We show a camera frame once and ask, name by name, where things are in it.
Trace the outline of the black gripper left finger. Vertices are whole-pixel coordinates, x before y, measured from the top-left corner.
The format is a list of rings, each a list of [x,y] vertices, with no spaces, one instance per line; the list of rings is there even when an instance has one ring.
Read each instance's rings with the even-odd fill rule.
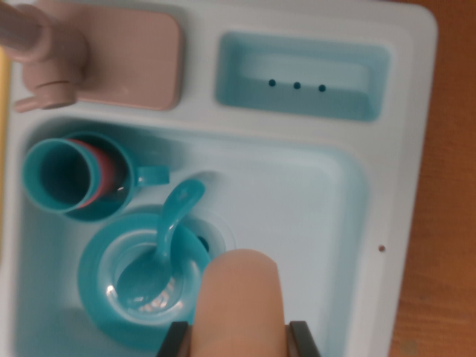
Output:
[[[174,321],[158,351],[158,357],[189,357],[192,326],[186,321]]]

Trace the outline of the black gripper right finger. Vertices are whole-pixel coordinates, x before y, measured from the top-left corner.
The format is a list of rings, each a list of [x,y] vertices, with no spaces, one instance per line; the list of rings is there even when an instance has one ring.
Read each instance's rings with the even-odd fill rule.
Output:
[[[291,321],[288,325],[288,356],[321,357],[305,321]]]

